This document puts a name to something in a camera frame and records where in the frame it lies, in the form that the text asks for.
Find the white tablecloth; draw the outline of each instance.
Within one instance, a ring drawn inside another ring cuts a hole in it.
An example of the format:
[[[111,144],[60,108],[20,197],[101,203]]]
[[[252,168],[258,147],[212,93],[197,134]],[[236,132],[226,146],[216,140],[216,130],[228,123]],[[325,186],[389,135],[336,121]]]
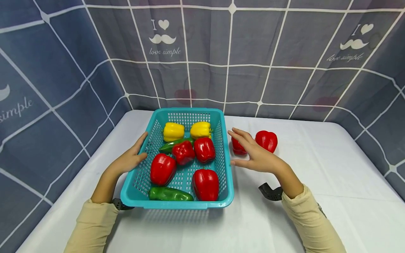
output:
[[[144,132],[150,111],[130,111],[30,234],[18,252],[62,252],[82,204],[104,169]],[[225,116],[226,127],[273,131],[276,154],[314,193],[348,252],[404,252],[405,203],[350,135],[334,123]],[[235,198],[224,209],[125,211],[107,252],[304,252],[280,202],[258,186],[279,186],[271,174],[232,168]],[[126,175],[117,185],[119,193]]]

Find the black strap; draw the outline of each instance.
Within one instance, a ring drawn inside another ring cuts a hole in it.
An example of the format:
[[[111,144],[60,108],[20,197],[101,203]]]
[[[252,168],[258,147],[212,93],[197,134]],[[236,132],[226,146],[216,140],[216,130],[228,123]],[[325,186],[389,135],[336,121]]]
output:
[[[259,190],[266,199],[271,201],[280,201],[281,195],[283,194],[283,189],[281,187],[273,190],[267,183],[259,186]]]
[[[131,206],[126,206],[126,205],[124,205],[124,204],[122,203],[121,199],[119,199],[119,198],[113,199],[113,202],[112,202],[112,203],[114,204],[114,206],[115,206],[118,210],[131,210],[131,209],[133,209],[133,207],[131,207]]]

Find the blue grid backdrop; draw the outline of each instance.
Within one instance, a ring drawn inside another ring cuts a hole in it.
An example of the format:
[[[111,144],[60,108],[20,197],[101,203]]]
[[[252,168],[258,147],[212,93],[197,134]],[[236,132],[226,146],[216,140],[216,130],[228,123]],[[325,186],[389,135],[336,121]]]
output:
[[[17,250],[131,109],[335,122],[405,198],[404,7],[0,2],[0,192],[13,204],[0,209],[0,251]]]

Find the bell pepper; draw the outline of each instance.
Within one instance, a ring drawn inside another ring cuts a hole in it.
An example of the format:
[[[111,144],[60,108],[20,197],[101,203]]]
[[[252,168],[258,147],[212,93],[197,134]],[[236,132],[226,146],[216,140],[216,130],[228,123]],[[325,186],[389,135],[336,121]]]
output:
[[[155,185],[167,185],[176,174],[176,161],[168,155],[157,154],[151,165],[151,182]]]
[[[194,151],[196,152],[197,160],[202,163],[211,162],[215,159],[214,143],[208,137],[195,140]]]
[[[254,139],[259,146],[274,153],[277,147],[277,135],[273,132],[259,131]]]
[[[159,152],[160,153],[166,153],[166,154],[170,154],[172,153],[172,148],[175,144],[177,143],[182,143],[184,141],[188,140],[189,142],[191,142],[191,144],[194,144],[194,139],[193,138],[184,138],[184,139],[179,139],[179,140],[174,140],[171,142],[166,143],[165,145],[163,145],[160,149]]]
[[[149,200],[164,201],[194,201],[191,194],[169,187],[152,187],[149,190]]]
[[[188,140],[175,144],[172,149],[172,155],[180,165],[186,165],[196,157],[193,150],[193,144]]]
[[[170,142],[182,138],[184,138],[184,126],[173,122],[167,122],[163,129],[163,140],[165,142]]]
[[[247,152],[235,138],[232,137],[232,150],[235,155],[246,155]]]
[[[191,126],[190,135],[194,139],[209,137],[211,138],[211,124],[209,122],[200,121]]]
[[[198,200],[216,201],[220,192],[220,181],[213,170],[200,169],[194,172],[192,185]]]

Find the hand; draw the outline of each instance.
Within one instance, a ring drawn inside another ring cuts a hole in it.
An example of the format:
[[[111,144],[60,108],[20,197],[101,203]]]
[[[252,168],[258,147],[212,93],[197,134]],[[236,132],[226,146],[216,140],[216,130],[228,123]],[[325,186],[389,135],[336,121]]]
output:
[[[138,166],[138,164],[148,156],[147,153],[141,153],[138,155],[146,136],[148,136],[148,132],[143,133],[132,147],[113,161],[111,165],[108,166],[107,171],[121,175]]]
[[[259,172],[269,172],[276,174],[279,170],[290,168],[290,166],[273,153],[268,152],[252,138],[252,136],[240,129],[232,128],[228,134],[235,138],[245,148],[249,154],[249,161],[235,159],[232,165],[255,170]]]

